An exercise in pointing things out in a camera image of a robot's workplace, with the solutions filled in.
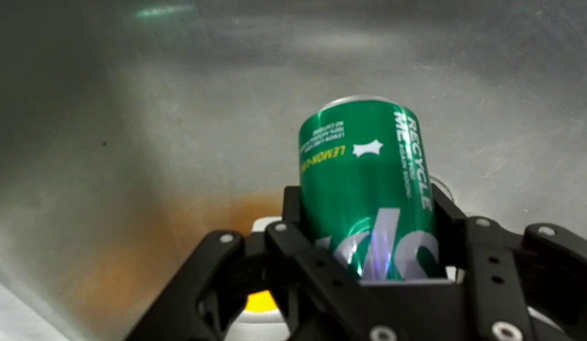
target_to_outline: can top rim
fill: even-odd
[[[346,102],[359,102],[359,100],[382,100],[382,102],[390,102],[390,100],[384,98],[384,96],[350,94],[350,96],[340,96],[340,98],[337,98],[337,100],[331,100],[331,102],[323,104],[318,111],[323,111],[323,110],[329,110],[329,108],[333,108],[333,106],[346,104]]]

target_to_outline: black metal bracket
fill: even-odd
[[[463,280],[359,284],[308,242],[299,187],[285,187],[282,221],[246,238],[206,235],[126,339],[223,339],[259,290],[270,290],[293,341],[587,339],[587,240],[552,223],[515,235],[465,218],[435,185],[433,206],[441,263]]]

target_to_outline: screw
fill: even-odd
[[[285,223],[276,223],[276,225],[274,225],[274,231],[285,231],[285,229],[287,229]]]
[[[539,225],[539,227],[537,227],[537,233],[539,233],[539,235],[547,235],[547,237],[556,235],[556,231],[554,231],[552,227],[549,227],[549,225]]]
[[[494,322],[490,331],[494,333],[498,341],[522,341],[520,329],[515,324],[509,324],[503,320]]]
[[[475,223],[480,225],[480,227],[490,227],[490,221],[484,219],[484,218],[477,218]]]
[[[221,235],[221,237],[219,237],[219,242],[231,242],[231,240],[234,240],[232,235]]]
[[[369,331],[369,339],[371,341],[395,341],[395,333],[393,333],[393,329],[390,329],[386,326],[374,326]]]

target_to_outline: green can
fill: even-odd
[[[299,129],[314,242],[363,280],[441,276],[416,115],[384,98],[335,100]]]

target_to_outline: stainless steel wall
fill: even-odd
[[[0,2],[0,280],[119,339],[214,227],[278,210],[344,94],[422,121],[431,174],[587,237],[587,0]]]

